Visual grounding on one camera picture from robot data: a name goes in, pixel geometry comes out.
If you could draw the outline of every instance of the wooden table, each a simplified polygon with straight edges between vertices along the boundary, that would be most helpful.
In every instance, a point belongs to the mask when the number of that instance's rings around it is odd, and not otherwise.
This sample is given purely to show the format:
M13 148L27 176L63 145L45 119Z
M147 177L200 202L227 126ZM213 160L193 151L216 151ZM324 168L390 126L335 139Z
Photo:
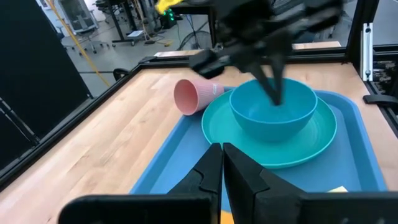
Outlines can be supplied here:
M289 65L285 74L358 105L388 188L398 190L398 139L379 108L363 103L369 92L355 69L339 63ZM181 117L174 84L195 77L188 68L141 71L0 193L0 223L56 223L73 198L128 193ZM251 78L227 68L217 80L235 86Z

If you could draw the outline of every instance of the black metal frame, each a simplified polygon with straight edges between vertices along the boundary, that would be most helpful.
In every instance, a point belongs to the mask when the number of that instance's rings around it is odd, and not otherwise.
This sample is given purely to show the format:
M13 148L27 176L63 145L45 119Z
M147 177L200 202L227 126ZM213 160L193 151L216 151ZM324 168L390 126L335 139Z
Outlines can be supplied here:
M356 45L359 42L359 37L361 35L361 29L365 20L362 15L364 9L368 9L367 15L373 15L376 13L377 7L372 7L372 1L358 0L357 8L355 12L354 22L349 35L348 46L337 47L329 49L306 49L306 50L295 50L291 56L288 57L287 63L348 63L352 62L356 67L358 62L360 62L360 48ZM208 9L194 7L197 11L206 11ZM186 14L197 14L192 11L180 11L179 13ZM391 57L397 57L398 55L398 45L382 45L375 47L375 58L379 60L380 58L387 59ZM31 149L31 153L19 161L19 163L14 166L7 174L0 177L0 190L5 188L10 184L17 176L23 173L29 166L31 166L37 159L49 151L56 143L58 143L62 138L64 138L71 130L73 130L77 125L79 125L87 116L89 116L95 109L101 106L110 96L112 96L116 91L118 91L125 83L127 83L132 77L138 74L143 69L152 68L178 68L178 67L188 67L189 56L181 57L147 57L144 58L136 67L124 75L124 70L118 70L114 72L114 77L117 82L106 90L101 96L94 99L84 110L78 113L69 122L64 124L58 131L54 132L49 138L41 142L39 145ZM268 60L264 58L262 61L264 64L268 63ZM365 83L369 92L372 95L380 94L378 89L373 83ZM387 106L379 107L384 117L387 119L394 133L398 136L398 120L394 116L392 110Z

